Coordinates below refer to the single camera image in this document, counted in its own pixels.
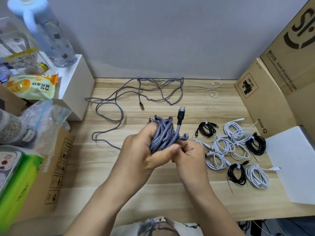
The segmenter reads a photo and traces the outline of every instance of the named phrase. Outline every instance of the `bottle handle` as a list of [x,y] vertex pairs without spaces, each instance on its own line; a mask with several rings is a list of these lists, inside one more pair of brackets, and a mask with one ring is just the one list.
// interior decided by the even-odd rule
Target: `bottle handle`
[[34,39],[40,44],[45,54],[48,56],[54,56],[55,54],[51,46],[48,44],[44,36],[38,30],[38,27],[35,23],[35,17],[33,12],[31,12],[30,10],[25,10],[23,12],[23,19],[29,32],[34,37]]

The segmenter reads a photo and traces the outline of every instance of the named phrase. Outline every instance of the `brown cardboard box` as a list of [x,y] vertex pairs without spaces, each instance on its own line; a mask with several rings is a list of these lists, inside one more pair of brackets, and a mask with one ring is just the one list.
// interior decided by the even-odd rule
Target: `brown cardboard box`
[[261,59],[290,108],[315,139],[315,0],[309,0]]
[[0,84],[0,108],[15,116],[25,109],[26,102]]
[[235,84],[260,135],[271,137],[299,125],[282,91],[260,58]]
[[55,210],[73,140],[73,134],[60,129],[55,154],[47,157],[41,165],[15,222],[48,215]]

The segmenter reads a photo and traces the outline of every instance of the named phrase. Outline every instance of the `person's right hand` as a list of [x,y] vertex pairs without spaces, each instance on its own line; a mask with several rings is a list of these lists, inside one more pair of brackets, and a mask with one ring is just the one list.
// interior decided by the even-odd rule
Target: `person's right hand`
[[177,172],[183,185],[190,192],[210,186],[204,148],[200,143],[192,140],[179,141],[181,149],[172,158],[176,163]]

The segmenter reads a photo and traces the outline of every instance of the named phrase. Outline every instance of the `forearm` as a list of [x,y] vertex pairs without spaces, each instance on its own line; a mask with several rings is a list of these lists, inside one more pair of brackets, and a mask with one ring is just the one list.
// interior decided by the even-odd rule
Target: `forearm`
[[95,190],[89,202],[69,227],[65,236],[108,236],[116,215],[128,201],[118,196],[115,189],[104,182]]
[[192,192],[187,188],[186,190],[196,210],[203,235],[244,236],[210,185],[204,187],[200,192]]

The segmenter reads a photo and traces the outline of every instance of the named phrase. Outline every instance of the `wooden table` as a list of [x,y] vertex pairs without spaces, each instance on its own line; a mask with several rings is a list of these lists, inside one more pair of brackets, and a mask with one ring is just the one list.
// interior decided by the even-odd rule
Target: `wooden table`
[[[96,79],[92,96],[106,98],[127,79]],[[186,107],[185,119],[180,134],[194,135],[200,122],[207,120],[219,125],[217,133],[223,135],[223,125],[228,121],[245,118],[240,125],[250,133],[257,131],[241,98],[234,88],[234,80],[223,80],[222,86],[215,89],[218,97],[207,98],[209,89],[199,86],[212,86],[212,80],[186,79],[184,95],[180,103],[170,106],[166,102],[147,101],[141,98],[145,110],[139,106],[138,96],[123,95],[118,103],[124,110],[122,125],[115,131],[105,133],[99,138],[107,139],[116,146],[121,146],[130,134],[136,134],[155,114],[167,118],[177,116],[179,106]],[[170,93],[178,83],[171,83],[165,89]],[[144,92],[152,98],[161,98],[159,91]],[[177,91],[171,98],[175,101],[180,95]],[[94,131],[104,131],[115,126],[95,113],[96,104],[90,104],[82,122],[72,122],[72,132],[76,139],[69,157],[68,167],[62,183],[56,212],[49,217],[20,222],[14,225],[8,235],[53,235],[61,234],[84,207],[94,190],[105,181],[110,173],[119,151],[105,142],[95,143],[91,140]],[[107,104],[99,109],[113,119],[120,118],[120,111],[114,105]],[[212,144],[214,137],[206,138],[199,134],[198,139]],[[235,161],[227,156],[231,163]],[[272,167],[267,154],[256,157],[263,168]],[[251,163],[257,160],[250,156]],[[315,206],[291,203],[275,172],[267,172],[271,187],[269,189],[254,188],[249,182],[239,186],[226,180],[227,169],[208,170],[209,181],[216,195],[230,211],[236,221],[252,219],[282,218],[293,216],[315,215]],[[115,225],[123,225],[140,221],[149,217],[165,216],[174,221],[195,222],[192,205],[179,180],[174,163],[157,168],[147,184],[122,208]]]

